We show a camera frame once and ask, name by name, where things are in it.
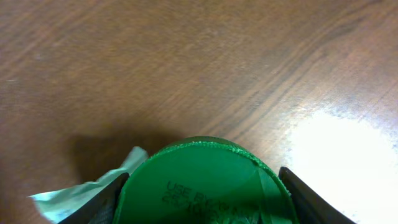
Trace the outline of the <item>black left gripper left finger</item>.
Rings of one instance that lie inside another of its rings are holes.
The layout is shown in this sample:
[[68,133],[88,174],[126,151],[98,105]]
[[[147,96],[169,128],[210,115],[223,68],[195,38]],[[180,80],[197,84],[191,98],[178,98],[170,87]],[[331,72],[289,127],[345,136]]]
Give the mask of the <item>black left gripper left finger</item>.
[[104,213],[106,210],[110,212],[106,218],[106,222],[112,223],[115,209],[118,205],[119,195],[128,178],[128,173],[122,173],[91,200],[77,211],[73,212],[70,216],[66,217],[59,224],[93,223],[95,218],[99,218],[100,213]]

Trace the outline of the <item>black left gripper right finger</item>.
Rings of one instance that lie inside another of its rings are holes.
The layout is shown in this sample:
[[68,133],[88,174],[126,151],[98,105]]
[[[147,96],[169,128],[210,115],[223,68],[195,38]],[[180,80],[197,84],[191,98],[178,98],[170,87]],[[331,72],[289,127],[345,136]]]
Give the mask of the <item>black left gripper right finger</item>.
[[278,176],[291,193],[291,199],[300,223],[355,224],[321,198],[289,168],[281,167]]

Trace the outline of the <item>mint green tissue pack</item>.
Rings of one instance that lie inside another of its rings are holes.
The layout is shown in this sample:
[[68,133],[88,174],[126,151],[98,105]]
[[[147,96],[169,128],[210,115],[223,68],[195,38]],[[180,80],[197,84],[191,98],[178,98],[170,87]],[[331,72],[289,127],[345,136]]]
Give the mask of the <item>mint green tissue pack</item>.
[[108,171],[96,181],[31,195],[29,198],[33,200],[35,207],[42,216],[51,223],[60,223],[89,202],[120,175],[124,173],[132,174],[148,157],[148,153],[144,149],[136,146],[119,168]]

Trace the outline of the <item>green capped bottle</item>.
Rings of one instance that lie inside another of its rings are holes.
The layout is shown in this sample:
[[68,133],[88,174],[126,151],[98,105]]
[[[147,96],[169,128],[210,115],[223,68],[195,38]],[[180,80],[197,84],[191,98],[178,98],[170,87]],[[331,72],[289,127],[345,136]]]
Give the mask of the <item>green capped bottle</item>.
[[231,141],[197,136],[143,162],[119,196],[115,223],[297,223],[289,191]]

